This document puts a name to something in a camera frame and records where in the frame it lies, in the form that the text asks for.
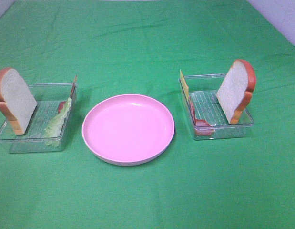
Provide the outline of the yellow toy cheese slice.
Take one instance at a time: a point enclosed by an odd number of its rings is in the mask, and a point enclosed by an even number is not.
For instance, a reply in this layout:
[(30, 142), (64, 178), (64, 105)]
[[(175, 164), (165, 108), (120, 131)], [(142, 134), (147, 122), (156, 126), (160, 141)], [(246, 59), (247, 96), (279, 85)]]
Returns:
[(181, 82), (181, 86), (185, 95), (185, 98), (187, 100), (187, 102), (189, 101), (189, 86), (186, 83), (185, 77), (183, 75), (182, 70), (180, 70), (180, 76), (179, 76), (180, 82)]

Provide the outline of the toy bacon strip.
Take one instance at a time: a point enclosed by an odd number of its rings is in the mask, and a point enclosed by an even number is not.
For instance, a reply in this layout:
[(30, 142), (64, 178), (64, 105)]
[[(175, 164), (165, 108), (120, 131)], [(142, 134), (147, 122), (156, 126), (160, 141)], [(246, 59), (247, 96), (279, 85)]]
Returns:
[(196, 136), (211, 136), (214, 133), (213, 129), (206, 129), (210, 124), (205, 119), (197, 119), (195, 114), (195, 106), (191, 97), (189, 97), (190, 114), (195, 125), (194, 132)]
[[(75, 75), (73, 83), (72, 83), (72, 88), (71, 88), (71, 92), (70, 92), (70, 96), (69, 96), (70, 99), (72, 99), (72, 97), (73, 97), (75, 87), (76, 87), (76, 82), (77, 82), (77, 75)], [(59, 103), (59, 106), (58, 106), (58, 109), (57, 109), (58, 113), (61, 112), (61, 110), (66, 105), (66, 103), (67, 103), (67, 101), (62, 101), (62, 102)]]

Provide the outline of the toy lettuce leaf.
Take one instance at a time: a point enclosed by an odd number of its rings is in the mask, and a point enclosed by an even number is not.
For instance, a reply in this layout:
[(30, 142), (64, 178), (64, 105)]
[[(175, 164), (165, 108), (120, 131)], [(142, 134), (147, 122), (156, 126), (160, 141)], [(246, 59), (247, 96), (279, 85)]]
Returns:
[(69, 97), (60, 103), (58, 113), (48, 122), (43, 135), (44, 138), (47, 138), (46, 146), (59, 147), (61, 145), (61, 132), (71, 105), (72, 99)]

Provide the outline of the toy bread slice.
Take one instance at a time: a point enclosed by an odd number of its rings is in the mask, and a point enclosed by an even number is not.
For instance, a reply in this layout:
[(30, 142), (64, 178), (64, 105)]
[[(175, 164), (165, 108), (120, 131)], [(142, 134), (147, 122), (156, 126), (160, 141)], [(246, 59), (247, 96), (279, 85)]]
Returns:
[(235, 60), (216, 92), (229, 124), (239, 122), (243, 110), (252, 99), (255, 85), (256, 76), (252, 65), (246, 60)]
[(0, 111), (16, 135), (26, 132), (37, 102), (25, 80), (13, 68), (0, 70)]

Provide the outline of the pink round plate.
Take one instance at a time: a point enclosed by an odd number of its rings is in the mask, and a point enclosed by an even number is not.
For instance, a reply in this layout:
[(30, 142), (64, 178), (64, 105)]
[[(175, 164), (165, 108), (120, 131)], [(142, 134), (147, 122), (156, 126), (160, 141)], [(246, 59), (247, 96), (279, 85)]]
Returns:
[(149, 162), (166, 150), (174, 136), (171, 112), (140, 94), (121, 94), (94, 106), (82, 124), (87, 147), (101, 160), (119, 166)]

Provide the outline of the right clear plastic container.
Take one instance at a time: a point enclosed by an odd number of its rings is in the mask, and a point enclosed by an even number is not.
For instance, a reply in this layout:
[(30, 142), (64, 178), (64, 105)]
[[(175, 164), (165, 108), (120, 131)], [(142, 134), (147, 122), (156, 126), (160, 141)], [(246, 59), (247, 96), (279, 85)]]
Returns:
[(225, 74), (202, 74), (202, 75), (184, 75), (187, 85), (189, 86), (189, 96), (192, 98), (195, 106), (195, 114), (197, 119), (205, 119), (210, 127), (214, 130), (211, 136), (196, 136), (194, 132), (195, 125), (193, 123), (189, 101), (187, 102), (181, 82), (181, 98), (187, 113), (189, 128), (194, 140), (211, 140), (211, 139), (227, 139), (245, 137), (251, 133), (251, 127), (254, 122), (245, 109), (237, 124), (228, 123), (225, 114), (216, 98), (216, 92), (222, 84)]

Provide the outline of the clear plastic container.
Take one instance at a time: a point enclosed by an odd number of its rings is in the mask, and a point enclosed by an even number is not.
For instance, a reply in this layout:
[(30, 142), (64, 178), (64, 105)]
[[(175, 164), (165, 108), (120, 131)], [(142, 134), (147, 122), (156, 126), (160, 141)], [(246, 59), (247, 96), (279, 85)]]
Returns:
[(45, 130), (49, 121), (58, 114), (61, 102), (67, 101), (73, 83), (38, 83), (28, 85), (37, 101), (25, 134), (16, 135), (10, 123), (5, 120), (0, 127), (0, 146), (8, 153), (56, 152), (65, 149), (71, 138), (73, 110), (76, 93), (72, 95), (72, 104), (66, 114), (63, 125), (56, 137), (46, 137)]
[(184, 75), (187, 85), (189, 86), (189, 96), (192, 98), (195, 106), (195, 114), (197, 119), (205, 119), (210, 127), (214, 130), (211, 136), (196, 136), (194, 132), (195, 125), (193, 123), (189, 101), (187, 102), (181, 82), (181, 98), (187, 113), (189, 128), (194, 140), (211, 140), (211, 139), (227, 139), (245, 137), (251, 133), (251, 127), (254, 122), (245, 109), (237, 124), (228, 123), (225, 114), (216, 98), (216, 92), (222, 84), (225, 74), (202, 74), (202, 75)]

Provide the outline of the green tablecloth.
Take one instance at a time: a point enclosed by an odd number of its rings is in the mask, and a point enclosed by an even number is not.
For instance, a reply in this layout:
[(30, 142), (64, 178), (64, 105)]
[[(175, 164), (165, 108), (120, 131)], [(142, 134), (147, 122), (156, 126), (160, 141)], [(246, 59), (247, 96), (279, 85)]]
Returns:
[[(179, 73), (251, 63), (244, 138), (195, 141)], [(245, 0), (18, 1), (0, 19), (0, 69), (27, 83), (78, 78), (62, 152), (0, 146), (0, 229), (295, 229), (295, 47)], [(120, 167), (81, 136), (89, 110), (117, 94), (165, 104), (175, 135), (157, 159)]]

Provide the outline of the left clear plastic container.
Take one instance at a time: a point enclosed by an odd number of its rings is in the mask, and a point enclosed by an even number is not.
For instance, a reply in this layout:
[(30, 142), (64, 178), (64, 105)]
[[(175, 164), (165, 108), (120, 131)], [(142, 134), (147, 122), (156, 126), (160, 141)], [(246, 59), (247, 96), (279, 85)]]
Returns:
[(73, 83), (38, 83), (28, 85), (37, 101), (25, 134), (16, 135), (10, 123), (5, 120), (0, 127), (0, 146), (8, 153), (56, 152), (65, 149), (71, 138), (73, 110), (76, 93), (72, 95), (72, 104), (66, 114), (63, 125), (56, 137), (46, 137), (45, 130), (49, 121), (58, 114), (61, 102), (67, 101)]

